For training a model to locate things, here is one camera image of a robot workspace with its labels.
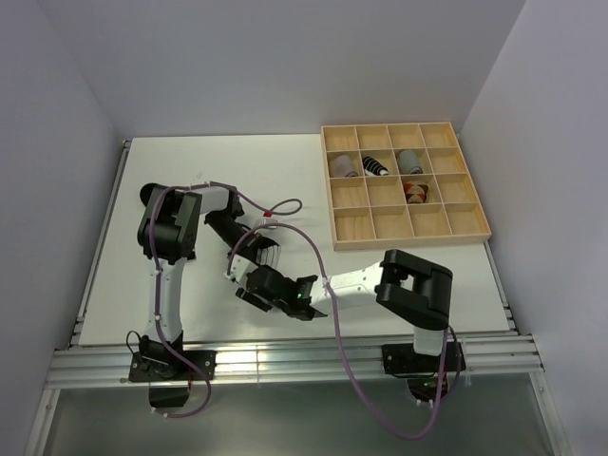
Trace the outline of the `rolled dark grey sock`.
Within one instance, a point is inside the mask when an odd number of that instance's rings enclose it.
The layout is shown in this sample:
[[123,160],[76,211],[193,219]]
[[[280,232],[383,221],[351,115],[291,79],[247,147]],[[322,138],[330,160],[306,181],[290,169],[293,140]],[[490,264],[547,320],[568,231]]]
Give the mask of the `rolled dark grey sock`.
[[423,167],[416,152],[404,149],[398,152],[398,166],[403,175],[417,175],[423,173]]

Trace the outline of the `beige orange argyle sock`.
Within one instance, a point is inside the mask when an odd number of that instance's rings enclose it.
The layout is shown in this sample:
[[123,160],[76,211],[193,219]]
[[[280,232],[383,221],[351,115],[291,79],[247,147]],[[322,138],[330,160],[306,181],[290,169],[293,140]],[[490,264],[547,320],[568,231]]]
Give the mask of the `beige orange argyle sock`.
[[408,180],[404,183],[407,204],[422,204],[427,202],[429,186],[421,180]]

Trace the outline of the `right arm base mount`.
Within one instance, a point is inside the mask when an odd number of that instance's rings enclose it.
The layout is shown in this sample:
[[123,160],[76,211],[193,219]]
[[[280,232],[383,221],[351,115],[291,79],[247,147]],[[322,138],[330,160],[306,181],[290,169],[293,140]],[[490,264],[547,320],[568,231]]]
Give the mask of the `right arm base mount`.
[[[418,354],[412,343],[385,344],[381,346],[383,369],[386,375],[407,382],[409,394],[415,401],[430,405],[436,395],[439,378],[440,358]],[[444,379],[440,384],[441,396],[450,388],[449,375],[455,374],[454,381],[466,369],[466,360],[461,344],[448,342],[443,368]]]

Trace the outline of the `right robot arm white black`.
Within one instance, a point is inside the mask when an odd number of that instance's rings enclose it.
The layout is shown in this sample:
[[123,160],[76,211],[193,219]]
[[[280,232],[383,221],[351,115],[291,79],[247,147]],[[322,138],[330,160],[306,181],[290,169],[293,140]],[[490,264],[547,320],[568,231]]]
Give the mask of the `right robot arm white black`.
[[225,276],[237,284],[238,298],[263,312],[279,311],[300,321],[379,305],[412,325],[410,351],[416,367],[429,371],[444,358],[453,273],[421,257],[391,249],[360,270],[291,279],[235,255]]

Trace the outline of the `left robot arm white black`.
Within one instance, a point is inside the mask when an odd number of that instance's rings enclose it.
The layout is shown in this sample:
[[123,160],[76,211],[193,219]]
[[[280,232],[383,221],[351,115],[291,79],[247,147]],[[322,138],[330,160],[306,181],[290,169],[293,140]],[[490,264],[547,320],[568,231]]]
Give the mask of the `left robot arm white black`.
[[174,379],[185,367],[181,278],[185,263],[195,257],[200,218],[234,248],[246,232],[238,223],[244,211],[237,189],[231,186],[180,190],[148,183],[140,199],[145,210],[137,241],[152,264],[152,311],[140,351],[155,351],[151,369],[163,379]]

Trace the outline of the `rolled light grey sock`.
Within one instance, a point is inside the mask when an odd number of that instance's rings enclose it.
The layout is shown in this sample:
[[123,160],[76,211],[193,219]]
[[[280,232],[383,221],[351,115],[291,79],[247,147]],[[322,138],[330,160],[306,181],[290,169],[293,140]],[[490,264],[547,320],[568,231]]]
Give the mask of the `rolled light grey sock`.
[[351,178],[358,177],[359,173],[348,154],[336,156],[330,163],[330,173],[332,178]]

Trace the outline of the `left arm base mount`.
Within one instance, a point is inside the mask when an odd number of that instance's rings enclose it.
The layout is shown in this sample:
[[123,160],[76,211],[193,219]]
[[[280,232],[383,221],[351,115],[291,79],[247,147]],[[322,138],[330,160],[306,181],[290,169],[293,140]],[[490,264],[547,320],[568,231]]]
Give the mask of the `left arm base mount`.
[[186,351],[183,332],[169,343],[130,331],[125,344],[131,352],[128,381],[147,383],[148,402],[155,411],[177,413],[190,399],[195,381],[209,383],[214,379],[217,352],[196,349]]

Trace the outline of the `black sock white stripes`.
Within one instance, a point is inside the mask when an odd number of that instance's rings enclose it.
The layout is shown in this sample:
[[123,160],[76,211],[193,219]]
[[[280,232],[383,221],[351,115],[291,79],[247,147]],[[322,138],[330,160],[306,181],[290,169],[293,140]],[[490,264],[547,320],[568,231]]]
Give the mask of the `black sock white stripes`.
[[[137,241],[143,254],[152,258],[149,242],[149,224],[156,199],[165,189],[164,185],[146,184],[140,191],[140,199],[145,206],[138,229]],[[172,190],[164,197],[157,215],[154,240],[159,259],[170,264],[182,258],[195,259],[195,244],[198,233],[201,195],[194,192]]]

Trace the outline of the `white black striped sock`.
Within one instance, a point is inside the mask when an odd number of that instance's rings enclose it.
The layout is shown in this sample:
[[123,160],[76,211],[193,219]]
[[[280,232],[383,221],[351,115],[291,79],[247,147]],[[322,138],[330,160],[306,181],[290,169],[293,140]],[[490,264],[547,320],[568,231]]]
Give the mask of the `white black striped sock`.
[[256,251],[256,264],[276,268],[280,259],[280,245],[272,238],[256,235],[252,244]]

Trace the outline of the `wooden compartment tray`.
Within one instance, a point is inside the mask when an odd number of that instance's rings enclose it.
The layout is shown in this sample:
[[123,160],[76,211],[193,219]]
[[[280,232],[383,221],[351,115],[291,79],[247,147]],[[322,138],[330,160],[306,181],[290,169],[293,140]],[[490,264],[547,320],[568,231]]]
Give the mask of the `wooden compartment tray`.
[[337,251],[484,243],[484,208],[450,122],[325,125]]

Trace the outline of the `rolled black white sock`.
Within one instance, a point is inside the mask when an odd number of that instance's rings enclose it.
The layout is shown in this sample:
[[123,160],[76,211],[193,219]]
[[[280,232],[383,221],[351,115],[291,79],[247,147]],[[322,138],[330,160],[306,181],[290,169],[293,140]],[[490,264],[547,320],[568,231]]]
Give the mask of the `rolled black white sock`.
[[383,162],[383,156],[379,153],[363,154],[362,165],[365,175],[369,177],[384,177],[390,174]]

